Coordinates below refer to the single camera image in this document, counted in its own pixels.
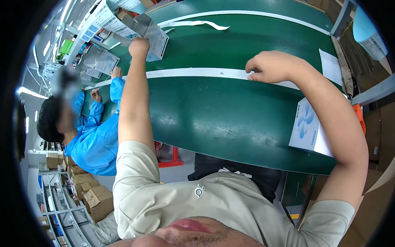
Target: floor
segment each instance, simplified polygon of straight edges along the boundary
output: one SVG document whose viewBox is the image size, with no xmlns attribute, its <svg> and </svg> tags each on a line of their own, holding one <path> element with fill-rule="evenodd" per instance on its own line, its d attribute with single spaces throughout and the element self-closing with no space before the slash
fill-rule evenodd
<svg viewBox="0 0 395 247">
<path fill-rule="evenodd" d="M 171 161 L 172 154 L 172 147 L 164 144 L 162 148 L 157 152 L 157 157 L 160 161 Z M 184 165 L 159 169 L 160 181 L 162 183 L 188 181 L 187 176 L 194 172 L 195 153 L 185 149 L 179 149 L 178 154 L 179 159 L 184 161 Z M 104 185 L 109 190 L 113 191 L 115 176 L 93 176 L 100 182 L 101 185 Z M 278 185 L 276 191 L 276 199 L 273 202 L 273 205 L 280 211 L 283 211 L 282 206 L 280 205 L 280 199 L 284 190 L 285 177 L 286 172 L 283 171 L 280 184 Z"/>
</svg>

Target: finger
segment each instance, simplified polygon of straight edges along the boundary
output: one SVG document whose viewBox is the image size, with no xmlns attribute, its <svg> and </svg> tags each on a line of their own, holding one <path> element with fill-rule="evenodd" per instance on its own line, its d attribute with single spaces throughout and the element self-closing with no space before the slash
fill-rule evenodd
<svg viewBox="0 0 395 247">
<path fill-rule="evenodd" d="M 261 81 L 261 82 L 265 82 L 265 77 L 264 77 L 263 73 L 253 73 L 253 74 L 250 74 L 250 75 L 247 77 L 247 79 L 250 80 L 250 81 Z"/>
<path fill-rule="evenodd" d="M 256 65 L 255 65 L 255 60 L 253 57 L 250 60 L 248 60 L 248 62 L 246 63 L 246 68 L 245 68 L 246 73 L 250 73 L 255 68 L 256 68 Z"/>
</svg>

